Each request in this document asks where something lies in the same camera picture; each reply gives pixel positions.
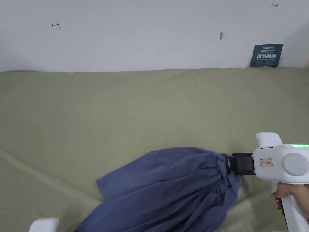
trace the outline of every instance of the white plastic casing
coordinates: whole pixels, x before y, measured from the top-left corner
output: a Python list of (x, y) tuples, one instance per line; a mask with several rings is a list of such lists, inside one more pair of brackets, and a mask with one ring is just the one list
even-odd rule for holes
[[(277, 133), (257, 133), (256, 138), (259, 148), (252, 155), (255, 173), (263, 180), (272, 181), (274, 192), (277, 182), (309, 184), (309, 172), (306, 172), (309, 147), (283, 145)], [(289, 232), (309, 232), (307, 219), (295, 198), (290, 195), (281, 201)]]
[(257, 148), (253, 159), (255, 174), (262, 180), (288, 184), (309, 183), (309, 147), (277, 145)]
[(59, 219), (56, 217), (41, 218), (34, 221), (29, 232), (56, 232), (59, 225)]

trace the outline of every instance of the red label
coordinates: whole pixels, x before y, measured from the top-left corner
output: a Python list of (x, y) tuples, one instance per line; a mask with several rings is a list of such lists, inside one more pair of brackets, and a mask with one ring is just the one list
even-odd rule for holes
[(271, 167), (273, 165), (272, 159), (260, 159), (260, 165), (262, 167)]

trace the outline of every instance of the human hand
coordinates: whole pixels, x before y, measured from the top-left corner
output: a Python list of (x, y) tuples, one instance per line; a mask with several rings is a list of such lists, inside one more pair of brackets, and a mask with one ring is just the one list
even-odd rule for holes
[(299, 207), (303, 210), (306, 217), (309, 218), (309, 185), (278, 183), (277, 191), (271, 195), (272, 199), (276, 201), (275, 208), (283, 210), (280, 198), (285, 198), (289, 195), (294, 196)]

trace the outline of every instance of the white trigger handle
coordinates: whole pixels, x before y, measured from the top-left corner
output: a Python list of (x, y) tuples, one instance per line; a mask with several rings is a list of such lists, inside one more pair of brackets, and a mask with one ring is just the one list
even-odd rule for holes
[[(259, 142), (259, 147), (282, 145), (280, 136), (277, 133), (257, 133), (256, 138)], [(273, 191), (276, 192), (277, 182), (272, 182), (272, 184)], [(282, 198), (281, 201), (289, 232), (309, 232), (306, 217), (303, 211), (299, 208), (295, 198), (293, 196), (288, 196), (286, 198)]]

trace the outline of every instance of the red pen mark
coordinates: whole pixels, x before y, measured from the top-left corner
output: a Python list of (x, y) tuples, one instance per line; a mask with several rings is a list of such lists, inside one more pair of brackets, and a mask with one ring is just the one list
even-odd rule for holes
[(58, 21), (57, 21), (57, 24), (52, 24), (52, 27), (54, 28), (55, 26), (57, 26), (58, 25), (58, 27), (60, 28), (60, 26), (59, 26), (59, 23), (58, 23)]

